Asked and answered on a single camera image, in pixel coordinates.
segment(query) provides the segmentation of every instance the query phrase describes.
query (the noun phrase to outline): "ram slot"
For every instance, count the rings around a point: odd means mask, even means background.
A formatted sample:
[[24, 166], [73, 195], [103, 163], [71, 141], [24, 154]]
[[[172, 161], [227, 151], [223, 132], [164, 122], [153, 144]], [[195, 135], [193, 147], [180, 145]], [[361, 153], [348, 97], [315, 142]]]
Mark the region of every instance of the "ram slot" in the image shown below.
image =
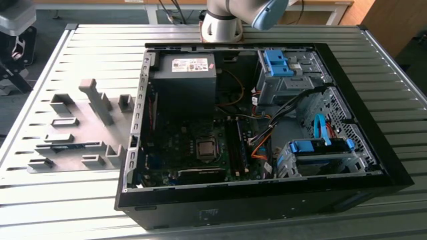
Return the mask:
[[241, 124], [239, 119], [236, 119], [236, 126], [237, 126], [239, 142], [240, 142], [239, 146], [240, 146], [243, 168], [244, 168], [244, 173], [248, 173], [249, 169], [248, 169], [247, 145], [243, 138], [243, 129], [241, 129]]
[[239, 127], [233, 119], [228, 118], [224, 123], [228, 157], [229, 157], [229, 169], [231, 174], [240, 176], [245, 172], [245, 163], [241, 154], [241, 141], [239, 137]]

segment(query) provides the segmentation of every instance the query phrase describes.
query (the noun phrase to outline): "slotted aluminum table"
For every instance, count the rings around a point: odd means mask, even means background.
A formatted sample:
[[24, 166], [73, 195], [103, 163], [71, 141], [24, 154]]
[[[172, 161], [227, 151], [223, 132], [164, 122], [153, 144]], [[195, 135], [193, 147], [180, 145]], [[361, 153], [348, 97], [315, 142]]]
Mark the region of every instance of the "slotted aluminum table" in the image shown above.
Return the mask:
[[30, 137], [44, 134], [45, 126], [36, 124], [48, 114], [44, 96], [72, 91], [59, 80], [79, 82], [76, 72], [83, 72], [97, 79], [97, 90], [108, 97], [135, 96], [144, 43], [197, 42], [199, 37], [196, 25], [67, 27], [0, 150], [0, 238], [425, 239], [425, 97], [369, 32], [352, 26], [287, 25], [265, 32], [245, 27], [244, 39], [329, 44], [415, 181], [399, 193], [377, 197], [340, 214], [145, 231], [113, 210], [119, 170], [26, 172], [25, 151], [34, 145]]

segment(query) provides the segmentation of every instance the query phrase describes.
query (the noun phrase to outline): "wire bundle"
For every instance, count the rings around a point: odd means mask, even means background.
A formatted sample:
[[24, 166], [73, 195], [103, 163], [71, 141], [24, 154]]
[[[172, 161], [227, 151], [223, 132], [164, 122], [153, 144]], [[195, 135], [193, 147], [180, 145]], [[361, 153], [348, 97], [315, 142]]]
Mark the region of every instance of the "wire bundle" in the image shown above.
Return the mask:
[[225, 107], [225, 106], [236, 104], [243, 99], [243, 96], [244, 96], [244, 93], [245, 93], [245, 88], [243, 87], [243, 83], [241, 83], [240, 79], [232, 74], [231, 71], [228, 71], [225, 69], [223, 69], [223, 71], [225, 73], [228, 73], [232, 76], [232, 78], [235, 79], [235, 81], [239, 83], [239, 85], [240, 85], [240, 96], [239, 96], [236, 101], [227, 102], [227, 103], [220, 103], [220, 104], [216, 105], [217, 107]]
[[[256, 106], [252, 107], [252, 116], [256, 117], [256, 118], [263, 118], [263, 115], [256, 115], [255, 108], [256, 108]], [[272, 116], [269, 116], [268, 114], [265, 114], [264, 116], [268, 119], [272, 118]]]
[[279, 108], [276, 113], [272, 115], [272, 117], [271, 117], [271, 119], [268, 121], [268, 126], [264, 129], [264, 131], [261, 131], [261, 133], [259, 135], [256, 135], [249, 140], [249, 144], [252, 144], [259, 139], [263, 138], [263, 140], [257, 144], [257, 146], [256, 146], [256, 148], [255, 148], [255, 150], [253, 150], [253, 152], [251, 154], [252, 158], [259, 158], [259, 159], [267, 160], [267, 157], [256, 155], [256, 152], [260, 149], [260, 147], [264, 144], [264, 142], [267, 141], [267, 139], [271, 137], [273, 129], [275, 129], [277, 123], [279, 123], [280, 118], [283, 118], [289, 112], [292, 112], [296, 109], [297, 103], [303, 100], [304, 97], [309, 96], [311, 94], [320, 93], [324, 90], [327, 90], [327, 86], [319, 86], [319, 87], [315, 87], [313, 89], [305, 90], [299, 95], [292, 97], [291, 100], [288, 100], [285, 104], [281, 105], [281, 107]]

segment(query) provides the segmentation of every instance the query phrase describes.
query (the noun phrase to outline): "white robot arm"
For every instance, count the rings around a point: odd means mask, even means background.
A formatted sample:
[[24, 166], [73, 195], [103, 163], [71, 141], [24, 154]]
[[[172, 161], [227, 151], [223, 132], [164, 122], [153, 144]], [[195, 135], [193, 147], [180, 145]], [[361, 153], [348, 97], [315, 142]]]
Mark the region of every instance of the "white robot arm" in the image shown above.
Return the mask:
[[288, 0], [207, 0], [203, 40], [211, 43], [240, 41], [240, 20], [257, 30], [268, 30], [277, 23], [287, 6]]

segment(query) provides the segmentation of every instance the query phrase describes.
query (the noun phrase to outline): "gray block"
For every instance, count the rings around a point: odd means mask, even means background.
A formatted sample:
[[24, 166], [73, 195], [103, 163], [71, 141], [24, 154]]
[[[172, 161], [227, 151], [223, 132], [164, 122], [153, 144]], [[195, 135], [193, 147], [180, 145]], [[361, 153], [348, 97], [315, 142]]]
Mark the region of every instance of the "gray block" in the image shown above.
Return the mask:
[[79, 125], [76, 117], [61, 117], [56, 118], [51, 122], [52, 127], [75, 127]]
[[287, 63], [288, 63], [288, 64], [296, 64], [296, 63], [297, 63], [297, 58], [296, 58], [296, 56], [289, 56], [289, 57], [287, 58]]
[[68, 105], [75, 104], [75, 101], [67, 93], [55, 94], [49, 105], [57, 114], [69, 114]]
[[79, 26], [79, 24], [76, 24], [76, 23], [68, 23], [65, 26], [65, 30], [76, 30], [77, 26]]
[[87, 145], [85, 149], [88, 151], [100, 152], [100, 151], [105, 151], [107, 145], [103, 141], [100, 141], [99, 144], [96, 144], [96, 145]]
[[53, 166], [53, 162], [47, 157], [33, 158], [29, 160], [28, 166], [34, 170], [47, 170]]
[[301, 69], [296, 69], [296, 70], [295, 70], [295, 75], [296, 75], [296, 76], [303, 76], [303, 74], [304, 74], [304, 72], [303, 72]]
[[120, 168], [121, 162], [125, 160], [125, 157], [127, 151], [121, 145], [119, 145], [117, 153], [115, 152], [111, 145], [107, 146], [105, 158], [116, 168]]
[[133, 98], [129, 94], [123, 94], [119, 96], [117, 104], [119, 104], [121, 113], [133, 112], [135, 103], [133, 103]]
[[69, 133], [64, 134], [47, 134], [44, 137], [45, 143], [72, 143], [75, 136]]
[[83, 158], [81, 163], [88, 168], [100, 167], [105, 164], [104, 159], [101, 158], [101, 156], [99, 154], [83, 155], [81, 158]]
[[113, 109], [113, 107], [112, 107], [112, 103], [109, 102], [109, 99], [107, 97], [107, 94], [104, 92], [100, 92], [99, 96], [100, 96], [101, 102], [104, 103], [104, 105], [107, 107], [107, 110], [111, 111]]
[[96, 90], [96, 80], [93, 78], [83, 79], [79, 89], [85, 93], [93, 112], [97, 114], [104, 125], [108, 126], [113, 124], [113, 118], [109, 115], [108, 108], [105, 107], [105, 103], [101, 99], [100, 93]]
[[307, 90], [315, 88], [313, 82], [307, 76], [285, 78], [283, 82], [285, 89], [288, 90]]
[[34, 147], [33, 150], [40, 154], [55, 154], [56, 152], [49, 146], [42, 146], [42, 147]]

